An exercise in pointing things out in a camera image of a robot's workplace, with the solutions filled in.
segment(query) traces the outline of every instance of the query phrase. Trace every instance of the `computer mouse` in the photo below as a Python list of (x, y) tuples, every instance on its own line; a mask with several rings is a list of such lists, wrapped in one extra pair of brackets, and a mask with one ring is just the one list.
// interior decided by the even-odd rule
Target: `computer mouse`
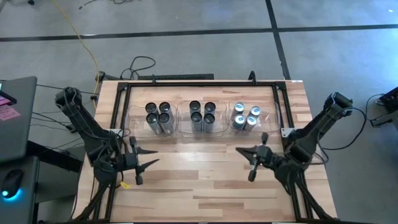
[(2, 180), (1, 194), (5, 198), (13, 197), (21, 186), (24, 172), (20, 169), (13, 169), (8, 172), (7, 176)]

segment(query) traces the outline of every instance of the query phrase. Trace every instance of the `cylindrical container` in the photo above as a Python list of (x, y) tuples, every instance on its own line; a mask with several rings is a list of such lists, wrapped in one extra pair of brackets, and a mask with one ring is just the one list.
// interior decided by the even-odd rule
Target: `cylindrical container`
[(198, 112), (194, 112), (191, 115), (191, 122), (192, 122), (192, 132), (193, 133), (200, 133), (202, 127), (202, 117), (201, 114)]
[(154, 114), (154, 113), (148, 114), (147, 115), (147, 123), (149, 124), (149, 127), (151, 128), (151, 130), (153, 130), (153, 132), (156, 135), (160, 135), (163, 133), (163, 129), (160, 126), (159, 119), (156, 114)]
[(165, 134), (173, 134), (174, 127), (169, 114), (161, 113), (159, 115), (159, 123)]
[(244, 111), (244, 104), (241, 102), (235, 103), (235, 106), (231, 112), (231, 121), (235, 119), (236, 115), (243, 114), (243, 111)]
[(147, 112), (147, 114), (154, 113), (157, 116), (160, 115), (159, 111), (157, 110), (156, 104), (153, 102), (147, 103), (145, 105), (145, 111)]
[(160, 113), (167, 113), (170, 116), (170, 120), (172, 121), (172, 123), (174, 123), (174, 115), (170, 103), (168, 102), (161, 103), (159, 105), (159, 111)]
[(191, 115), (195, 112), (200, 113), (199, 101), (194, 100), (194, 101), (191, 101), (191, 103), (189, 103), (189, 112)]
[(255, 118), (258, 118), (258, 117), (260, 116), (260, 114), (261, 114), (260, 107), (258, 107), (258, 106), (253, 106), (253, 107), (251, 108), (250, 113), (249, 113), (248, 116), (253, 116), (253, 117), (255, 117)]
[(203, 131), (205, 133), (212, 133), (213, 132), (213, 126), (216, 118), (212, 114), (206, 114), (205, 117), (203, 118)]
[(207, 102), (205, 104), (205, 117), (207, 114), (214, 115), (216, 113), (216, 105), (213, 102)]
[(238, 114), (235, 116), (235, 119), (232, 123), (232, 127), (236, 130), (242, 130), (246, 119), (243, 115)]
[(246, 123), (244, 124), (243, 129), (245, 131), (251, 131), (254, 127), (256, 127), (256, 125), (257, 125), (257, 118), (253, 116), (248, 116), (248, 118), (246, 118)]

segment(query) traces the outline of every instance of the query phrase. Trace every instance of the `can lid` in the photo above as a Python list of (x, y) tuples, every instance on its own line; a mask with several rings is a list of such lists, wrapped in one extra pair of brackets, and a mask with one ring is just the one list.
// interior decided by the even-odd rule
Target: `can lid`
[(157, 115), (156, 114), (150, 113), (150, 114), (147, 115), (147, 122), (149, 124), (156, 123), (156, 121), (157, 121)]
[(235, 122), (238, 123), (238, 124), (243, 124), (244, 123), (244, 116), (240, 115), (240, 114), (236, 115), (235, 116)]
[(213, 124), (216, 118), (212, 114), (206, 114), (203, 120), (208, 124)]
[(244, 105), (243, 105), (243, 103), (236, 103), (235, 104), (235, 110), (236, 111), (239, 111), (239, 112), (241, 112), (241, 111), (244, 111)]
[(213, 112), (216, 109), (216, 105), (213, 102), (207, 102), (205, 104), (205, 110), (207, 112)]
[(159, 115), (159, 122), (160, 123), (166, 123), (170, 120), (170, 115), (168, 115), (167, 113), (161, 113)]
[(200, 109), (200, 103), (199, 101), (191, 101), (191, 103), (189, 104), (189, 108), (193, 109), (193, 110), (199, 110)]
[(168, 112), (170, 110), (170, 104), (168, 102), (163, 102), (159, 105), (160, 112)]
[(192, 115), (191, 115), (191, 120), (192, 120), (193, 122), (199, 122), (199, 121), (201, 121), (201, 114), (200, 114), (199, 112), (194, 112), (194, 113), (192, 113)]
[(256, 125), (257, 119), (253, 116), (248, 116), (246, 122), (250, 125)]
[(147, 112), (154, 112), (154, 111), (156, 110), (156, 104), (155, 104), (155, 103), (152, 103), (152, 102), (147, 103), (147, 104), (145, 105), (145, 110), (146, 110)]
[(261, 114), (261, 110), (260, 107), (258, 106), (253, 106), (250, 110), (251, 114), (253, 114), (254, 116), (259, 116)]

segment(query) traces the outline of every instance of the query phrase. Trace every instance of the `yellow cable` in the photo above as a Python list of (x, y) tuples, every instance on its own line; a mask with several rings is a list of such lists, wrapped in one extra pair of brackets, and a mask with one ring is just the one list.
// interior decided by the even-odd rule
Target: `yellow cable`
[[(83, 42), (83, 40), (80, 37), (80, 34), (76, 31), (75, 27), (73, 26), (72, 22), (70, 21), (69, 17), (62, 11), (61, 7), (58, 5), (58, 3), (55, 0), (51, 0), (52, 3), (54, 4), (55, 7), (57, 7), (57, 9), (62, 13), (63, 17), (68, 21), (69, 25), (72, 27), (73, 31), (75, 31), (75, 34), (77, 35), (77, 37), (80, 40), (80, 43), (82, 44), (82, 46), (87, 50), (87, 52), (90, 54), (91, 58), (94, 61), (95, 64), (95, 69), (97, 70), (97, 82), (95, 84), (95, 88), (94, 88), (94, 93), (96, 93), (97, 88), (98, 88), (98, 84), (100, 82), (100, 70), (98, 69), (98, 65), (97, 65), (97, 61), (94, 58), (93, 53), (90, 52), (90, 50), (88, 50), (87, 46), (85, 45), (85, 43)], [(95, 105), (95, 100), (93, 100), (93, 104), (94, 104), (94, 108), (97, 109), (96, 105)]]

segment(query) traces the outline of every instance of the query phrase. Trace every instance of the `black desk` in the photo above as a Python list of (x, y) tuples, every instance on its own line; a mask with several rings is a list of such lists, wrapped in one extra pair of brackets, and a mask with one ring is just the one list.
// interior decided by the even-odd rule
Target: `black desk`
[(36, 199), (40, 162), (76, 173), (79, 173), (82, 165), (78, 159), (49, 150), (28, 140), (36, 83), (36, 77), (20, 78), (2, 83), (2, 91), (17, 100), (17, 103), (11, 107), (21, 115), (0, 121), (0, 182), (11, 169), (24, 171), (20, 195), (15, 197), (15, 200), (6, 200), (0, 197), (2, 223), (31, 224), (36, 220), (38, 203), (43, 202), (41, 199), (39, 201)]

